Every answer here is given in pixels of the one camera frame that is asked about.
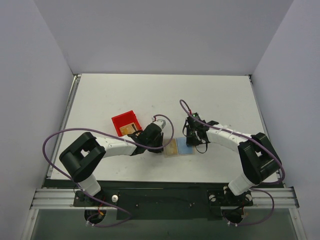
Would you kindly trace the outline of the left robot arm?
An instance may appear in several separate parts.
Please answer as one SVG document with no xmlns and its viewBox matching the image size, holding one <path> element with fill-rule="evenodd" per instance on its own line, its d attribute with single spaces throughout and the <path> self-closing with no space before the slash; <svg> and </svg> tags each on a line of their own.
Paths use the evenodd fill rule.
<svg viewBox="0 0 320 240">
<path fill-rule="evenodd" d="M 103 200 L 101 186 L 93 172 L 103 158 L 113 156 L 135 156 L 143 154 L 147 146 L 149 152 L 161 153 L 157 149 L 163 144 L 163 129 L 165 120 L 150 123 L 145 130 L 136 134 L 128 134 L 120 139 L 110 137 L 95 137 L 90 132 L 81 134 L 59 156 L 72 180 L 86 191 L 85 200 L 92 206 L 99 205 Z"/>
</svg>

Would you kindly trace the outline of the red plastic bin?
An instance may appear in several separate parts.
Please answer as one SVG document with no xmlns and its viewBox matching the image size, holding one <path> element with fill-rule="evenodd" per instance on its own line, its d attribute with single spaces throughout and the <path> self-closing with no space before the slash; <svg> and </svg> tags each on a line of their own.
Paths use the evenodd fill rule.
<svg viewBox="0 0 320 240">
<path fill-rule="evenodd" d="M 139 130 L 142 130 L 142 127 L 141 127 L 133 110 L 127 111 L 127 112 L 119 114 L 117 116 L 114 116 L 111 118 L 111 120 L 112 120 L 112 123 L 114 125 L 115 130 L 116 130 L 116 133 L 119 137 L 124 136 L 120 132 L 120 127 L 125 126 L 130 123 L 135 123 L 136 126 L 139 127 Z"/>
</svg>

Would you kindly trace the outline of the gold VIP card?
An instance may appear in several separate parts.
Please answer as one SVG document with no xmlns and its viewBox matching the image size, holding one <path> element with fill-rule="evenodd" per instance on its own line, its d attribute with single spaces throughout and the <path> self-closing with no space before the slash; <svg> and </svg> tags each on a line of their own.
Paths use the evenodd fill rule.
<svg viewBox="0 0 320 240">
<path fill-rule="evenodd" d="M 164 148 L 164 153 L 167 157 L 178 155 L 178 147 L 175 139 L 172 139 L 170 143 Z"/>
</svg>

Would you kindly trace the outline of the beige leather card holder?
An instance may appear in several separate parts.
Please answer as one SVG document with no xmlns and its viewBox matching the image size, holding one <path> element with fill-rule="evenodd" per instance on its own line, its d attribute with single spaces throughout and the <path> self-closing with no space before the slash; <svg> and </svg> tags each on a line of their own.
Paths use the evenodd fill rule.
<svg viewBox="0 0 320 240">
<path fill-rule="evenodd" d="M 187 138 L 185 136 L 184 137 L 177 137 L 177 138 L 173 138 L 173 139 L 176 140 L 178 155 L 170 156 L 170 157 L 180 157 L 180 156 L 186 156 L 186 155 L 193 155 L 195 153 L 194 148 L 192 146 L 187 145 Z M 165 155 L 165 148 L 163 149 L 163 154 L 166 158 L 170 158 Z"/>
</svg>

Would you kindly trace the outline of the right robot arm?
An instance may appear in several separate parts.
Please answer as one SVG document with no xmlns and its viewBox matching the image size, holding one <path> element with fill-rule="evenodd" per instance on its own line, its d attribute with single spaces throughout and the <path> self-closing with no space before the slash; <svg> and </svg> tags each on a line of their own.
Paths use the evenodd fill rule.
<svg viewBox="0 0 320 240">
<path fill-rule="evenodd" d="M 230 205 L 236 204 L 244 192 L 262 184 L 280 169 L 281 161 L 262 132 L 244 134 L 213 120 L 206 122 L 197 113 L 186 118 L 183 130 L 188 146 L 214 143 L 239 154 L 242 173 L 229 182 L 228 189 L 223 192 L 224 201 Z"/>
</svg>

